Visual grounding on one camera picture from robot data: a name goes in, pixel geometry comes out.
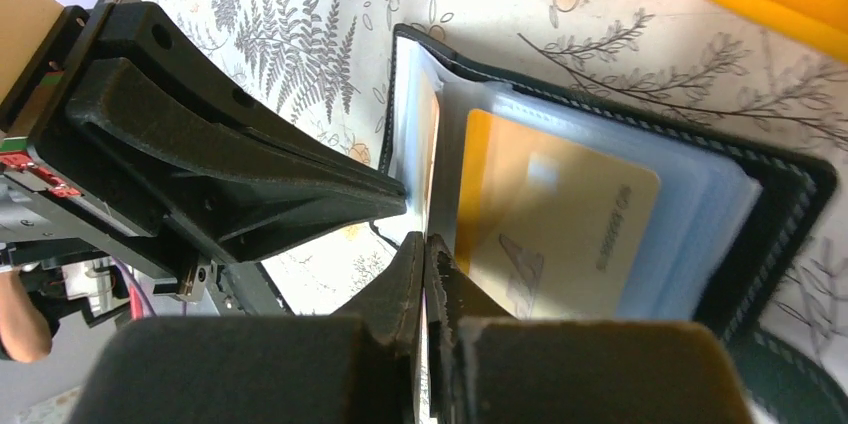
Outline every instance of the beige surface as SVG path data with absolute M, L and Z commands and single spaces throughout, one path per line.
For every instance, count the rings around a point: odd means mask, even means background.
M 0 0 L 0 99 L 6 97 L 62 12 L 54 0 Z

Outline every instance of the black strap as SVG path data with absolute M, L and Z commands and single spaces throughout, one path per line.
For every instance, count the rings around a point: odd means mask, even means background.
M 848 423 L 848 396 L 820 365 L 757 326 L 728 346 L 754 402 L 781 424 Z

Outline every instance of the screw hole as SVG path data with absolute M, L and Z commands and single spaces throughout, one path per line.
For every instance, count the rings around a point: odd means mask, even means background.
M 248 109 L 256 107 L 256 100 L 250 97 L 250 94 L 244 92 L 244 90 L 240 87 L 233 89 L 233 100 L 240 106 Z
M 174 41 L 171 40 L 171 34 L 168 33 L 165 26 L 162 24 L 154 24 L 151 32 L 153 33 L 153 39 L 156 41 L 156 44 L 159 44 L 159 47 L 165 50 L 173 47 Z

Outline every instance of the floral tablecloth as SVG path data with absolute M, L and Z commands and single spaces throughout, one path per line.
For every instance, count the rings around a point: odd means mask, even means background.
M 705 0 L 152 0 L 255 97 L 376 165 L 391 30 L 848 169 L 848 68 Z M 848 382 L 848 202 L 814 231 L 764 324 Z M 266 263 L 299 312 L 327 313 L 391 249 L 353 226 Z

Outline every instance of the gold card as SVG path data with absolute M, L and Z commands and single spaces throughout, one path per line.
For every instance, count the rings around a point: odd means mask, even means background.
M 659 188 L 649 169 L 474 110 L 457 263 L 516 317 L 613 317 Z

